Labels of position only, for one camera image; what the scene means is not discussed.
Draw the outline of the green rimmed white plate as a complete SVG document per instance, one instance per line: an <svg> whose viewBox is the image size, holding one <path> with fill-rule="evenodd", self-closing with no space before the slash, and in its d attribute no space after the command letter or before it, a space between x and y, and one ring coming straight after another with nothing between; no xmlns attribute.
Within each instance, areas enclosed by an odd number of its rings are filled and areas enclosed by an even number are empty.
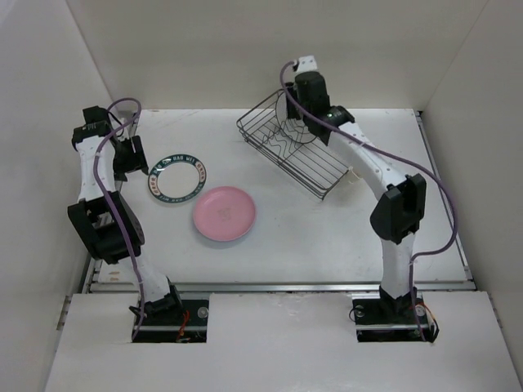
<svg viewBox="0 0 523 392"><path fill-rule="evenodd" d="M174 154L153 165L148 176L148 189L162 203L184 203L198 195L206 181L206 167L198 158Z"/></svg>

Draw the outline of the pink plastic plate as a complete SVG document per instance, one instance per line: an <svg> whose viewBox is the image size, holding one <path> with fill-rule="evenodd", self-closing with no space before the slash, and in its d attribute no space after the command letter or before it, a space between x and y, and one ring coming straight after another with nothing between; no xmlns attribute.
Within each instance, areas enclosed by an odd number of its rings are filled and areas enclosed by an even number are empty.
<svg viewBox="0 0 523 392"><path fill-rule="evenodd" d="M194 227L204 236L226 241L246 234L257 217L253 198L233 186L210 189L201 196L193 209Z"/></svg>

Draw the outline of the blue plastic plate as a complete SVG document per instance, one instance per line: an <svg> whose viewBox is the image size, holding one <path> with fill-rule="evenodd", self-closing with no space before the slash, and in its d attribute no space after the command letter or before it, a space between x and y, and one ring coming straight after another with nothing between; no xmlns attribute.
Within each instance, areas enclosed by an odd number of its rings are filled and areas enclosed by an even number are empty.
<svg viewBox="0 0 523 392"><path fill-rule="evenodd" d="M227 249L230 247L234 247L234 246L239 245L242 242L244 242L251 235L251 233L248 232L248 233L246 233L238 238L234 238L232 240L217 241L215 239L204 236L197 229L193 229L193 234L194 234L195 241L199 245L201 245L203 247L211 248L211 249Z"/></svg>

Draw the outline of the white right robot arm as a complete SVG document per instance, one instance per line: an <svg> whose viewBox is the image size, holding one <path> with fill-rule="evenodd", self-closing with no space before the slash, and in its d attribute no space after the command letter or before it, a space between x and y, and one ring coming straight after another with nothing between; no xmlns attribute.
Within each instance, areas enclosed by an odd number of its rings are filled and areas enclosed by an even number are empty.
<svg viewBox="0 0 523 392"><path fill-rule="evenodd" d="M324 77L306 71L288 84L288 91L309 115L302 115L308 131L344 158L372 190L377 204L369 221L381 239L383 276L378 311L387 321L405 316L411 306L409 265L415 233L424 217L427 183L395 169L363 133L355 117L330 104Z"/></svg>

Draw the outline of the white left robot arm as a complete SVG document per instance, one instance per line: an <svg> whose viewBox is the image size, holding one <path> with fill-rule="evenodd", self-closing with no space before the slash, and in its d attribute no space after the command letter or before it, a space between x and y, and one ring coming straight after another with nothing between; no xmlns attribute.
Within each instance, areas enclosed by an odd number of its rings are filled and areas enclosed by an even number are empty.
<svg viewBox="0 0 523 392"><path fill-rule="evenodd" d="M81 162L81 189L78 201L67 209L68 217L93 259L135 274L142 301L132 308L136 315L175 323L183 312L177 289L142 254L143 229L116 187L128 173L148 172L141 139L119 137L125 126L113 127L108 109L86 108L83 117L85 124L75 128L72 137Z"/></svg>

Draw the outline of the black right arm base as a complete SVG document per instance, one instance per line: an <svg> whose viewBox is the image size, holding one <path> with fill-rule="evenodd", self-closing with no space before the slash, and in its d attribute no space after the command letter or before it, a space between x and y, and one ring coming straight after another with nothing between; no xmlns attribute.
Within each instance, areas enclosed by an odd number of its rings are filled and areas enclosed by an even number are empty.
<svg viewBox="0 0 523 392"><path fill-rule="evenodd" d="M416 296L413 307L410 294L398 301L372 295L352 297L350 318L355 323L359 343L428 342L434 343L440 328L423 298Z"/></svg>

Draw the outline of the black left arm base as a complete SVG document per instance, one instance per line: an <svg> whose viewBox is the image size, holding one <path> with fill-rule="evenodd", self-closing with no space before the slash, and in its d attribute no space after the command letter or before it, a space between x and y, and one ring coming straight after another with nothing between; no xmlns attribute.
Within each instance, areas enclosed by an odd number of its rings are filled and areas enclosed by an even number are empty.
<svg viewBox="0 0 523 392"><path fill-rule="evenodd" d="M132 343L205 343L207 341L209 297L183 298L182 310L168 310L139 323L139 308L130 306L135 320Z"/></svg>

